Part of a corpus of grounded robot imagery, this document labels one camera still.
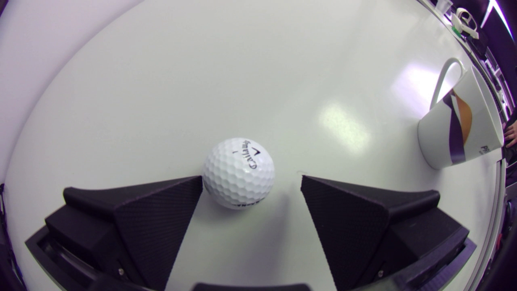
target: purple stripe on mug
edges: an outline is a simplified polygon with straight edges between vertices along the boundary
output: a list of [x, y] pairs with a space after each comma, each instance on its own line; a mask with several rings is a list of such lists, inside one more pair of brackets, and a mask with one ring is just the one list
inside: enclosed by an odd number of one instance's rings
[[451, 109], [451, 121], [449, 127], [449, 151], [451, 154], [452, 164], [458, 164], [466, 161], [465, 149], [463, 148], [463, 133], [461, 130], [460, 119], [456, 115], [454, 105], [452, 104], [453, 90], [444, 96], [444, 103]]

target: green object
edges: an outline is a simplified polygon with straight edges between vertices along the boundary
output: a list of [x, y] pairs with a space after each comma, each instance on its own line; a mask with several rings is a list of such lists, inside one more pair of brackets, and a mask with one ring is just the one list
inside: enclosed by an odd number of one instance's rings
[[456, 35], [461, 38], [461, 33], [456, 29], [456, 27], [452, 27], [452, 31], [454, 31], [454, 33], [456, 33]]

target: golf ball dimple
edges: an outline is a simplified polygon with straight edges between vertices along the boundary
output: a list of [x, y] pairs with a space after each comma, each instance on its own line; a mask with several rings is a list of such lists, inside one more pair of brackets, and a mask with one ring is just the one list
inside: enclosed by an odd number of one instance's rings
[[244, 209], [262, 201], [275, 180], [269, 153], [247, 138], [231, 138], [216, 145], [203, 165], [203, 183], [217, 203]]

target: plastic cup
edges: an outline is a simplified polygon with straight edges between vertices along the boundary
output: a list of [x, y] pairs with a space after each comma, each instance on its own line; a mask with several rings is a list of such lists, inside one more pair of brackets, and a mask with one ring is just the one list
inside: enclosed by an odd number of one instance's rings
[[440, 14], [445, 14], [451, 8], [452, 1], [451, 0], [438, 0], [436, 3], [436, 11], [440, 12]]

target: mug handle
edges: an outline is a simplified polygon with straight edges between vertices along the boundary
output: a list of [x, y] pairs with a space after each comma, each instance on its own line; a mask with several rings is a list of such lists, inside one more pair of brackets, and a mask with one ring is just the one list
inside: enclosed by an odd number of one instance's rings
[[431, 99], [431, 106], [430, 106], [429, 110], [433, 109], [433, 107], [436, 105], [436, 101], [438, 100], [438, 94], [440, 94], [440, 88], [442, 88], [442, 84], [444, 83], [445, 74], [449, 70], [450, 66], [452, 66], [452, 64], [454, 64], [454, 63], [457, 63], [458, 65], [460, 65], [460, 68], [461, 68], [460, 78], [465, 73], [465, 68], [463, 67], [463, 64], [461, 63], [460, 60], [456, 59], [455, 57], [452, 57], [445, 61], [444, 66], [443, 66], [442, 70], [440, 71], [440, 75], [438, 76], [438, 82], [436, 83], [436, 88], [434, 89], [433, 98]]

